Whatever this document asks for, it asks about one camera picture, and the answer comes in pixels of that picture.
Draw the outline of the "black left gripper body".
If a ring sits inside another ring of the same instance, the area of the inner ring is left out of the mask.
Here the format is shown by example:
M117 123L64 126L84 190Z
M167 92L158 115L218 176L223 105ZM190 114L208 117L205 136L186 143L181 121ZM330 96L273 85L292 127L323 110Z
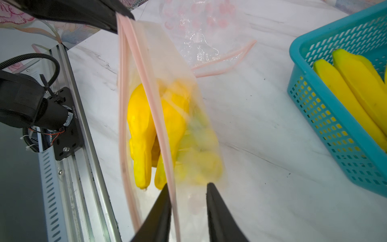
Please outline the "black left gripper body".
M14 0L12 6L40 20L85 24L112 33L118 32L117 13L135 18L115 0Z

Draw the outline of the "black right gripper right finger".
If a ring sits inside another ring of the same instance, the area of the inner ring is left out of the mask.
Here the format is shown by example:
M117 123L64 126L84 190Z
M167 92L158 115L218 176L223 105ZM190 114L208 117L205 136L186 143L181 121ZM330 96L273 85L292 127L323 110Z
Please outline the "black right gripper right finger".
M206 202L211 242L248 242L214 183L207 184Z

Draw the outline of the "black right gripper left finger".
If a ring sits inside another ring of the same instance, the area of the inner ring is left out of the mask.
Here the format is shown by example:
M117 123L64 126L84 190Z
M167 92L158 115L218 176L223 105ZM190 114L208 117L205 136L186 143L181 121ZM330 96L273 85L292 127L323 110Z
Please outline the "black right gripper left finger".
M131 242L168 242L172 205L168 186L165 185L145 222Z

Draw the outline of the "yellow banana bunch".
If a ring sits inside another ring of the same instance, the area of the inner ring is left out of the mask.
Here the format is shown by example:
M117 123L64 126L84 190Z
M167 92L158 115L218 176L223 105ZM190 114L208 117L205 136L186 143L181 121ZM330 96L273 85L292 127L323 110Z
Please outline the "yellow banana bunch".
M373 140L387 151L387 84L372 63L344 49L333 64L320 59L313 70Z
M219 142L196 85L158 79L157 93L148 93L148 87L150 83L141 84L132 91L127 109L136 186L162 189L171 179L190 185L219 180Z

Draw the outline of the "pink dotted zip bag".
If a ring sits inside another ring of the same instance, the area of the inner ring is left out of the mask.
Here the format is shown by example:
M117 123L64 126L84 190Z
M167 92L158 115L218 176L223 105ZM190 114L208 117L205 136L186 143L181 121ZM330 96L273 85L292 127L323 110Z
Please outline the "pink dotted zip bag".
M236 1L159 1L160 21L197 78L224 74L256 44Z

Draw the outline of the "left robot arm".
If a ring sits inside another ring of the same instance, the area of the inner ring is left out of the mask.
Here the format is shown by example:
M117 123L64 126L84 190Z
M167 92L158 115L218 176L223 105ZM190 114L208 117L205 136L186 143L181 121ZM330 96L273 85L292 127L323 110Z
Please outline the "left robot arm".
M116 14L133 18L121 1L4 1L3 19L21 23L27 14L40 20L85 24L117 33ZM6 68L22 61L41 58L51 61L54 72L50 79L40 75L39 80L26 74L13 74ZM29 132L51 137L44 149L53 149L56 160L62 160L83 147L84 138L79 120L79 108L68 87L52 91L58 79L60 64L45 53L26 53L1 63L1 122L22 129L23 140L35 153L38 146L31 141Z

